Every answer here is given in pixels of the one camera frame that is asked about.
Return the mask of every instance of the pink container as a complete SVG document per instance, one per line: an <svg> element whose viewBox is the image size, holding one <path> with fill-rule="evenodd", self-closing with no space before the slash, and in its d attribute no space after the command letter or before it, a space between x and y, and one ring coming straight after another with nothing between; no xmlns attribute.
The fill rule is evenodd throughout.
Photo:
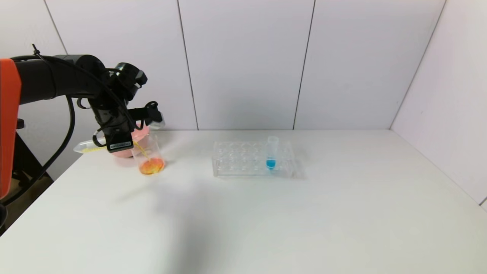
<svg viewBox="0 0 487 274"><path fill-rule="evenodd" d="M149 134L149 127L144 126L142 130L134 130L132 132L132 140L134 142L138 142L141 147L145 147L144 142L146 142L146 139L144 139L144 136L146 136L147 134ZM126 149L114 152L112 153L112 155L119 158L129 158L132 157L132 151L130 149Z"/></svg>

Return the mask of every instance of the table surface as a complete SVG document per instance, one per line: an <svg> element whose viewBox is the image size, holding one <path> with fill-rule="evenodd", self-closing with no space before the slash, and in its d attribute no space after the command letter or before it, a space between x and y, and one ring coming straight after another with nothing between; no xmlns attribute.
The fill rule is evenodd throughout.
<svg viewBox="0 0 487 274"><path fill-rule="evenodd" d="M0 237L0 272L487 273L487 213L394 132L157 135L159 176L82 156ZM298 178L213 177L213 141L268 135Z"/></svg>

